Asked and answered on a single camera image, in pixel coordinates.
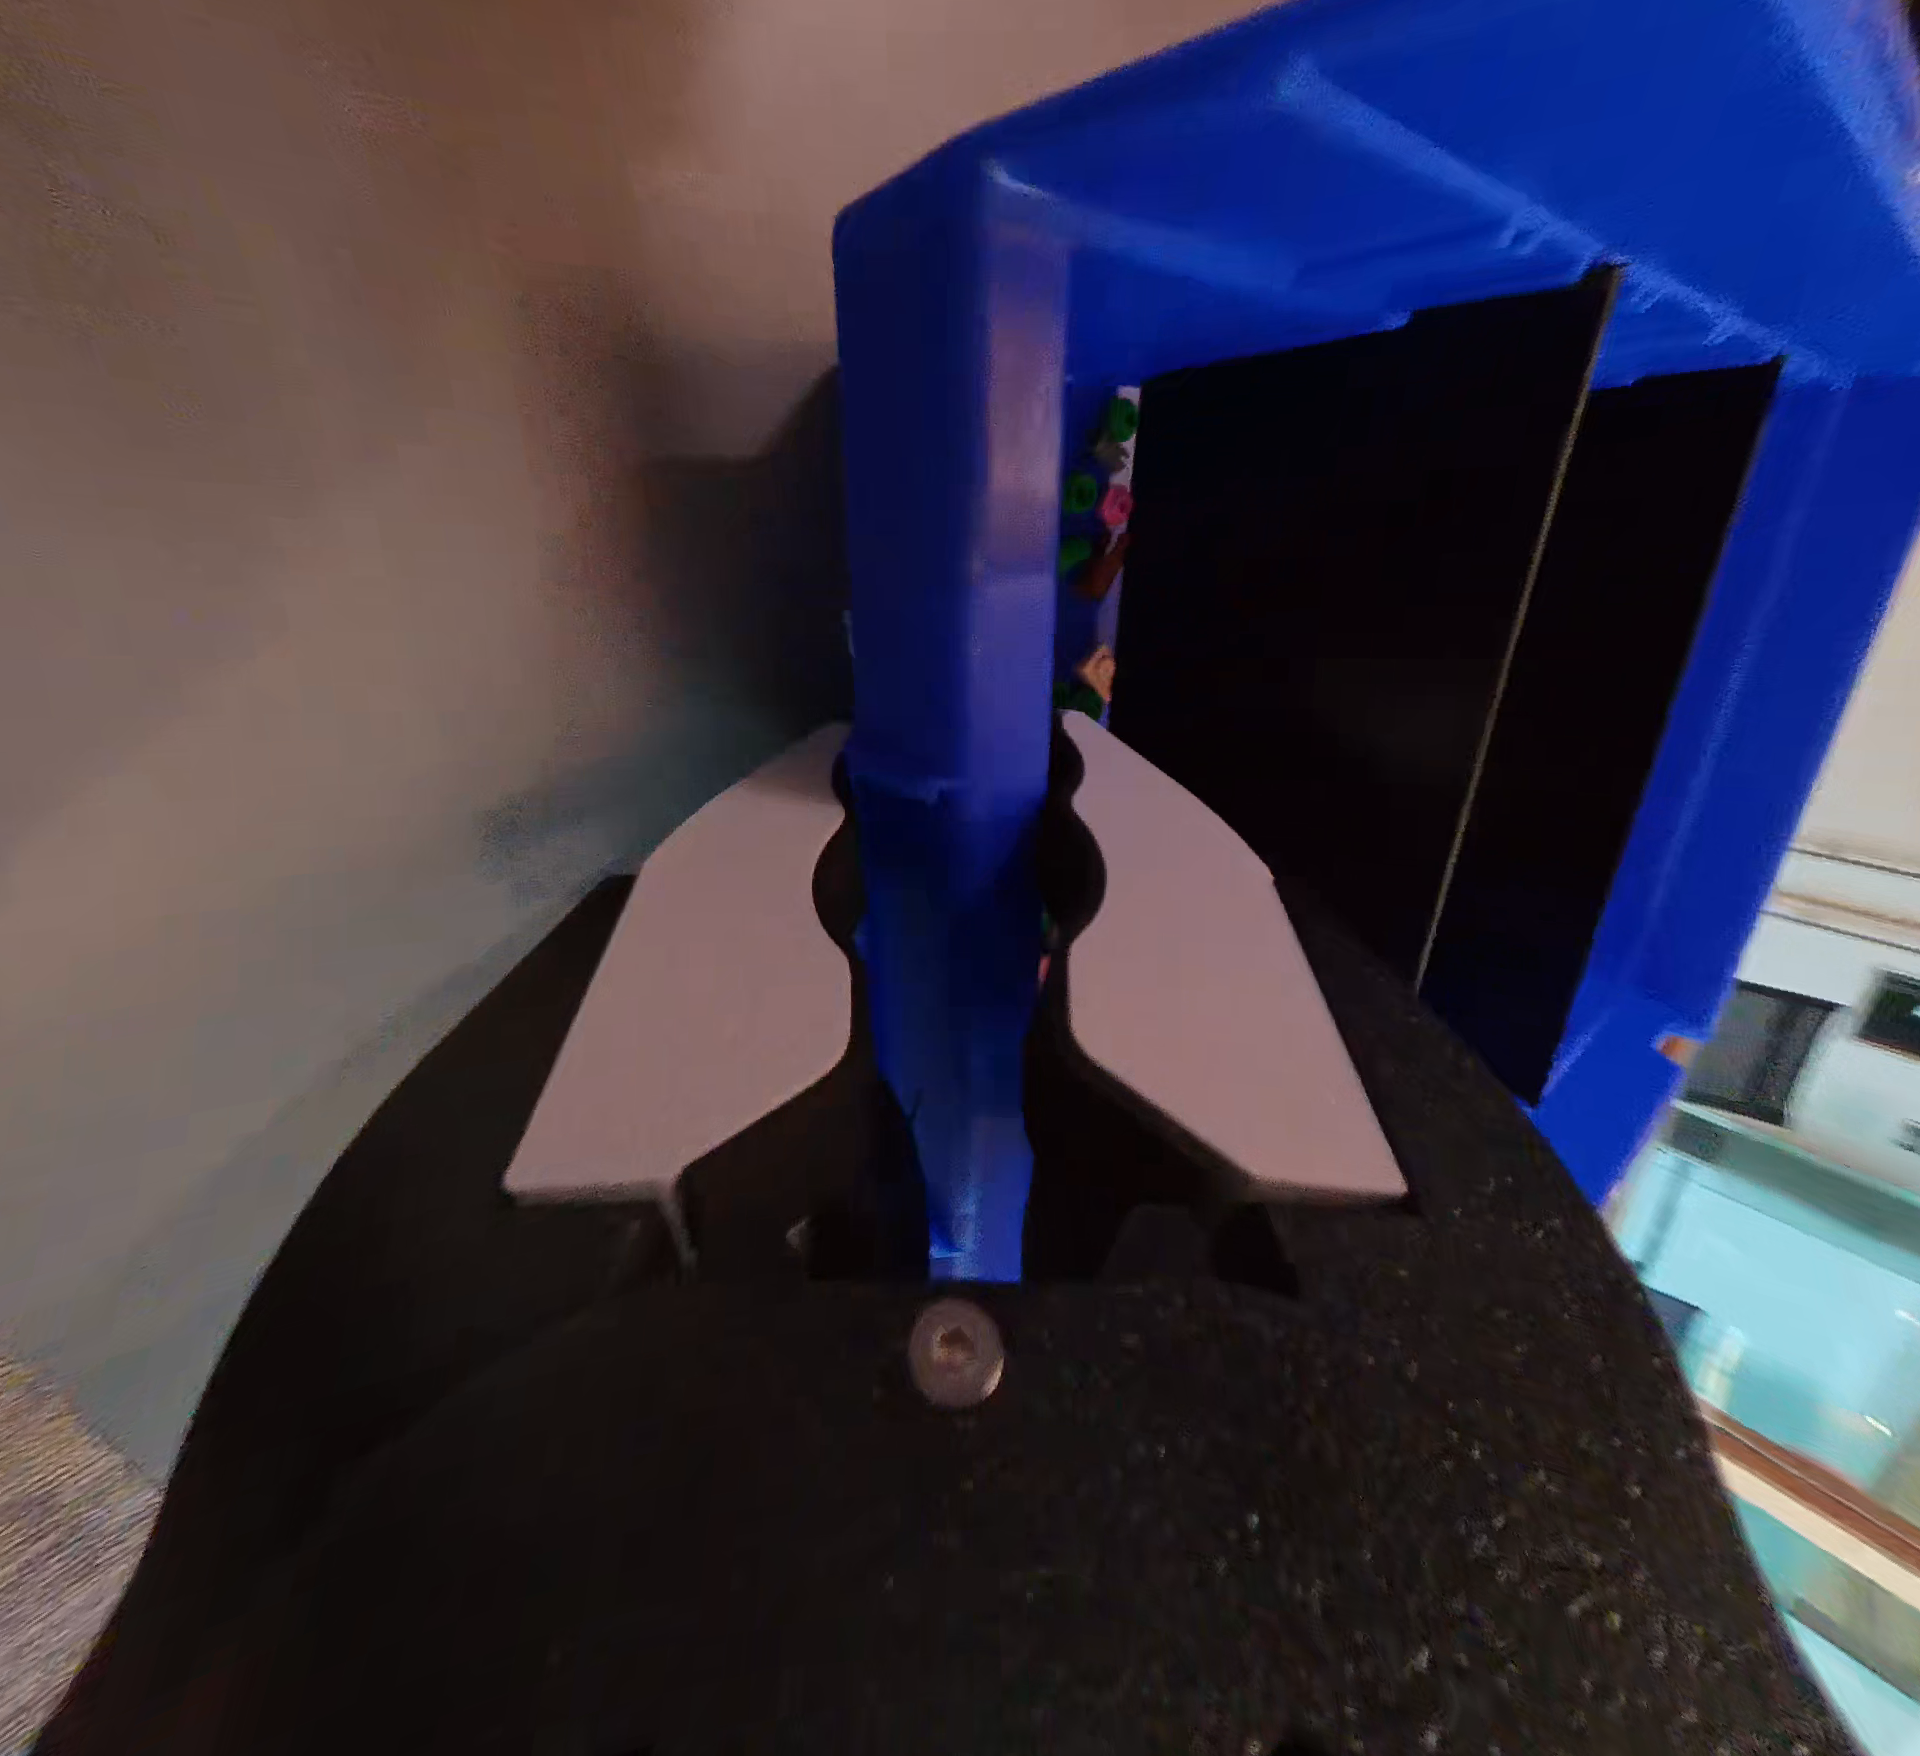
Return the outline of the frosted glass partition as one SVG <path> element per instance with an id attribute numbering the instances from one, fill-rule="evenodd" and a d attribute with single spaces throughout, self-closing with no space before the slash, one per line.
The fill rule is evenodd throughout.
<path id="1" fill-rule="evenodd" d="M 1917 854 L 1797 847 L 1608 1205 L 1777 1607 L 1917 1699 Z"/>

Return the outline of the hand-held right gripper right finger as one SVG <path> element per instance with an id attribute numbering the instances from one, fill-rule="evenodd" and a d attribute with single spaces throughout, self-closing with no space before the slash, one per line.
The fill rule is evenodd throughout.
<path id="1" fill-rule="evenodd" d="M 1078 1053 L 1262 1196 L 1393 1206 L 1401 1162 L 1255 850 L 1082 713 L 1072 817 L 1103 893 L 1069 944 Z"/>

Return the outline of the beige desk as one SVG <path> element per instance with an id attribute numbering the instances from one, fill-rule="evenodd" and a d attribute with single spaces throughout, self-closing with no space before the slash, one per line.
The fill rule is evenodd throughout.
<path id="1" fill-rule="evenodd" d="M 826 721 L 842 205 L 1278 0 L 4 0 L 4 1338 L 164 1480 L 399 1079 Z"/>

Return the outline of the black bin divider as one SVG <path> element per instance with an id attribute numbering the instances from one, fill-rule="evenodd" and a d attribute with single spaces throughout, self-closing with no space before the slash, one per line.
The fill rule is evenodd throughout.
<path id="1" fill-rule="evenodd" d="M 1112 731 L 1408 982 L 1618 286 L 1602 264 L 1142 388 Z"/>
<path id="2" fill-rule="evenodd" d="M 1570 1037 L 1779 380 L 1595 388 L 1574 431 L 1420 976 L 1524 1108 Z"/>

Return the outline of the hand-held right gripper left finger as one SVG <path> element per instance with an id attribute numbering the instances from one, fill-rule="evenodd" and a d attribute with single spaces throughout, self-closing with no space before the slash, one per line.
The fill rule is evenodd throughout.
<path id="1" fill-rule="evenodd" d="M 852 1041 L 852 967 L 815 900 L 848 741 L 815 729 L 640 865 L 503 1173 L 516 1205 L 651 1202 L 687 1259 L 768 1209 L 750 1135 Z"/>

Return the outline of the blue plastic storage bin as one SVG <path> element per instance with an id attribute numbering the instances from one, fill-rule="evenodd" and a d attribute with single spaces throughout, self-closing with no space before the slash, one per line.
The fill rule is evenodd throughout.
<path id="1" fill-rule="evenodd" d="M 1618 271 L 1590 393 L 1781 378 L 1537 1106 L 1604 1199 L 1706 1035 L 1917 533 L 1898 0 L 1290 0 L 832 229 L 865 955 L 934 1268 L 1009 1280 L 1071 402 Z"/>

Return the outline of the colourful small beads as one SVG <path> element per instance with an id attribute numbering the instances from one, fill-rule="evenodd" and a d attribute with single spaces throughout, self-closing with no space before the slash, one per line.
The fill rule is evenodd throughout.
<path id="1" fill-rule="evenodd" d="M 1052 707 L 1106 729 L 1117 673 L 1122 577 L 1133 549 L 1140 454 L 1139 382 L 1084 390 L 1069 402 L 1061 478 Z"/>

